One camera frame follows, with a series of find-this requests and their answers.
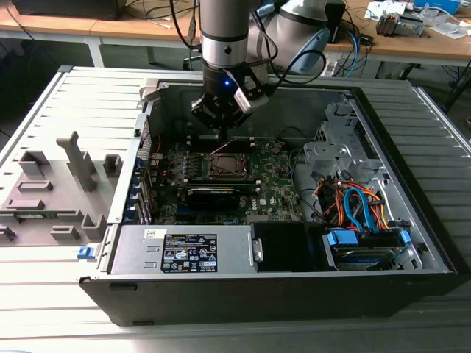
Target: metal bracket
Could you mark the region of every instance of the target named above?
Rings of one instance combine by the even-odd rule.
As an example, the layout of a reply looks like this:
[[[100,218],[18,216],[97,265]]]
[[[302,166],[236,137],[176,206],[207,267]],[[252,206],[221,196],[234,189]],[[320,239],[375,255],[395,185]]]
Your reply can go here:
[[[139,97],[141,102],[145,103],[160,96],[159,79],[145,78],[139,87]]]
[[[261,239],[253,239],[252,240],[252,253],[253,253],[253,260],[256,263],[263,262],[263,247],[262,247],[262,240]]]

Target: gray plastic block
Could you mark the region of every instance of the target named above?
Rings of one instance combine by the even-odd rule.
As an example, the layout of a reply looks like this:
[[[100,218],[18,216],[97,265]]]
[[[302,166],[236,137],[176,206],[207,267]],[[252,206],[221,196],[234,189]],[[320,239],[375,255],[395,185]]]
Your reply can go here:
[[[49,180],[42,182],[19,182],[16,187],[21,193],[47,192],[52,190],[52,183]]]
[[[52,226],[51,235],[55,240],[80,239],[80,234],[74,226]]]
[[[2,223],[20,224],[22,221],[23,219],[16,217],[13,213],[0,215],[0,222]]]
[[[56,142],[57,145],[65,150],[68,160],[71,163],[71,168],[74,169],[82,189],[85,192],[91,192],[95,190],[96,182],[91,178],[90,166],[84,160],[82,152],[77,145],[78,139],[79,135],[77,131],[74,131],[69,138],[57,138]]]
[[[15,210],[42,210],[44,202],[41,200],[10,200],[7,208]]]
[[[93,161],[91,160],[91,157],[88,151],[83,151],[82,157],[90,174],[95,174],[96,173],[95,165],[93,164]],[[69,171],[71,171],[72,175],[76,175],[74,167],[72,167],[72,164],[70,162],[67,162],[67,166],[68,166]]]
[[[23,172],[28,176],[28,178],[34,179],[41,178],[43,176],[40,166],[48,165],[49,161],[42,151],[26,151],[18,164],[21,166]]]
[[[13,241],[16,238],[16,234],[9,227],[0,225],[0,240]]]
[[[82,222],[82,211],[77,210],[75,213],[58,213],[57,219],[61,222]]]
[[[119,177],[122,166],[123,161],[121,157],[119,157],[119,154],[107,154],[105,160],[103,160],[103,169],[108,178]]]
[[[100,215],[98,221],[94,224],[87,214],[83,219],[82,229],[85,231],[88,239],[102,241],[106,232],[106,219],[103,215]]]

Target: floor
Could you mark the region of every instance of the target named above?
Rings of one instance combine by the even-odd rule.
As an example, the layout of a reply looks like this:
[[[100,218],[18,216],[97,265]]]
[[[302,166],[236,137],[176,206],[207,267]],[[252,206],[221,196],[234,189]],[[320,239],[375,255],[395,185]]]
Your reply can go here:
[[[61,65],[92,66],[88,48],[78,43],[32,43],[21,44],[25,54],[10,53],[0,60],[0,148],[27,114],[56,71],[56,65],[48,57]],[[105,65],[119,68],[159,68],[179,69],[183,58],[188,56],[185,49],[155,49],[157,65],[148,63],[146,49],[141,47],[103,46]],[[448,82],[452,78],[440,66],[423,66],[409,74],[409,80],[428,92],[438,104],[444,104],[450,92]],[[471,138],[471,130],[466,126],[470,113],[471,90],[464,92],[448,115],[465,137]]]

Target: computer case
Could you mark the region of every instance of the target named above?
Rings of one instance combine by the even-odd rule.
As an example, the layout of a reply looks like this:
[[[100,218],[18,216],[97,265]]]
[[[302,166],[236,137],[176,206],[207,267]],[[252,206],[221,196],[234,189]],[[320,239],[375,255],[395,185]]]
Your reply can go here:
[[[126,0],[12,0],[22,15],[58,15],[116,20]]]

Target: yellow wire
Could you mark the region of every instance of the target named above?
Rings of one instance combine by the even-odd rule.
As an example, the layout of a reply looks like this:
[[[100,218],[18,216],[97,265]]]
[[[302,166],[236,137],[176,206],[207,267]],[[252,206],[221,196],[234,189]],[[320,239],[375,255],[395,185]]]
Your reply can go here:
[[[381,218],[383,219],[384,226],[386,229],[389,229],[388,223],[386,222],[386,218],[384,217],[384,206],[381,205]]]

